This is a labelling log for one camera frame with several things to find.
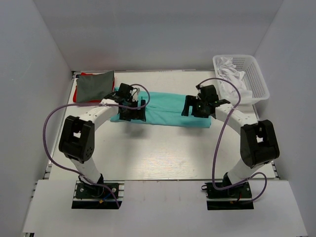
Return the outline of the teal polo shirt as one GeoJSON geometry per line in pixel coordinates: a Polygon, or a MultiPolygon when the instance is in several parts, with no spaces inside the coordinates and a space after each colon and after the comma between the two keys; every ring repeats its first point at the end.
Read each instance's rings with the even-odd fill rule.
{"type": "Polygon", "coordinates": [[[211,126],[211,118],[181,115],[185,95],[161,92],[150,92],[149,95],[150,97],[144,91],[140,91],[138,94],[139,100],[150,101],[146,106],[146,121],[132,120],[132,123],[197,128],[209,128],[211,126]]]}

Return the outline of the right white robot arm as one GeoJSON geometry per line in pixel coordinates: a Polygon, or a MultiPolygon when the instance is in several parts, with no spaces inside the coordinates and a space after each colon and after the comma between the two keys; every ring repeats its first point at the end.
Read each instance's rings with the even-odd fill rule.
{"type": "Polygon", "coordinates": [[[240,160],[222,181],[223,192],[234,197],[241,184],[253,177],[258,169],[279,157],[279,147],[273,123],[256,120],[239,111],[226,99],[220,100],[213,85],[201,87],[196,96],[185,97],[182,116],[213,117],[240,135],[240,160]]]}

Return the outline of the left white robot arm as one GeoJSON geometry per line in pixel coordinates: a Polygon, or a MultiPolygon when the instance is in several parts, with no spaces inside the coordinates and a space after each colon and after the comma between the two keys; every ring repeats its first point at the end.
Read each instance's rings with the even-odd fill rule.
{"type": "Polygon", "coordinates": [[[87,191],[93,197],[104,192],[103,175],[92,158],[95,149],[95,132],[110,118],[118,115],[120,120],[146,121],[148,99],[139,99],[140,84],[121,83],[117,91],[106,95],[98,103],[80,103],[81,107],[92,106],[80,116],[66,117],[59,141],[59,151],[75,166],[79,180],[88,184],[87,191]]]}

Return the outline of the crumpled white t shirt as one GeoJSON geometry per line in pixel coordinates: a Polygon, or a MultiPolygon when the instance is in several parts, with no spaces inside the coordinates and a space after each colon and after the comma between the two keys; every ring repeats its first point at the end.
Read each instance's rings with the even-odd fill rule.
{"type": "MultiPolygon", "coordinates": [[[[236,65],[233,64],[233,57],[219,57],[216,60],[216,72],[218,73],[218,78],[230,81],[239,91],[241,99],[252,98],[252,91],[246,88],[245,83],[242,81],[245,72],[238,71],[236,65]]],[[[223,92],[224,97],[236,98],[238,99],[238,94],[233,86],[225,81],[219,81],[220,90],[223,92]]]]}

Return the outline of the white plastic basket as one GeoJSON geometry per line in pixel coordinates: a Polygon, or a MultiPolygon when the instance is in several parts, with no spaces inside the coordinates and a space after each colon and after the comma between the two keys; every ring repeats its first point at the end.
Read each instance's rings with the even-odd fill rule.
{"type": "Polygon", "coordinates": [[[252,91],[252,98],[241,99],[241,105],[254,105],[259,101],[267,100],[270,96],[269,90],[261,73],[260,67],[256,59],[251,55],[235,54],[235,55],[216,55],[213,57],[213,66],[216,77],[216,60],[219,57],[233,57],[233,64],[238,71],[244,71],[245,76],[243,82],[248,90],[252,91]]]}

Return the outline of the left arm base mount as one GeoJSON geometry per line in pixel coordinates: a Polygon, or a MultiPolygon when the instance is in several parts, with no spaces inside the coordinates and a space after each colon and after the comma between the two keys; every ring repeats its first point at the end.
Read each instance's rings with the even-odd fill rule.
{"type": "MultiPolygon", "coordinates": [[[[114,193],[119,206],[123,201],[124,182],[110,181],[104,183],[114,193]]],[[[93,187],[86,183],[76,181],[72,209],[119,209],[110,191],[103,187],[93,187]]]]}

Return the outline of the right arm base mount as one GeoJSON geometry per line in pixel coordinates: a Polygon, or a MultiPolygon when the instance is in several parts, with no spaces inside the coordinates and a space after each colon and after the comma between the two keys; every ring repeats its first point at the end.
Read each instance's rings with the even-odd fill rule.
{"type": "Polygon", "coordinates": [[[207,210],[253,210],[252,192],[248,182],[226,190],[217,190],[211,182],[204,183],[207,210]]]}

